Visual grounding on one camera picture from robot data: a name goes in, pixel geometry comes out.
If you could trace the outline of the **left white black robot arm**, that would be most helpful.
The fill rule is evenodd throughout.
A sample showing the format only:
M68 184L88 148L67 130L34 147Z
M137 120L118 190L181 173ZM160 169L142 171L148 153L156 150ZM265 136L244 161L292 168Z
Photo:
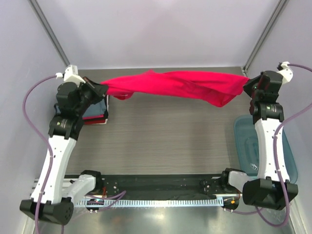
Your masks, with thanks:
M39 221L66 225L74 204L88 193L100 194L104 183L101 173L85 170L65 190L62 188L70 155L84 125L83 115L92 105L107 97L108 86L87 77L64 81L57 89L55 115L49 124L49 137L38 135L47 145L47 155L30 199L22 200L20 211Z

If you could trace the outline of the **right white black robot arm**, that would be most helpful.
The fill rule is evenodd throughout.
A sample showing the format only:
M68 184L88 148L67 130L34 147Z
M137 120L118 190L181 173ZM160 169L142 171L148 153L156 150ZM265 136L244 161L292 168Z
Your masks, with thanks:
M226 193L234 189L242 192L246 205L282 210L298 194L298 186L291 183L285 165L282 141L284 111L277 102L281 86L292 78L290 68L278 72L265 71L243 86L251 97L249 111L258 137L257 178L251 179L243 171L227 168L222 172L219 185Z

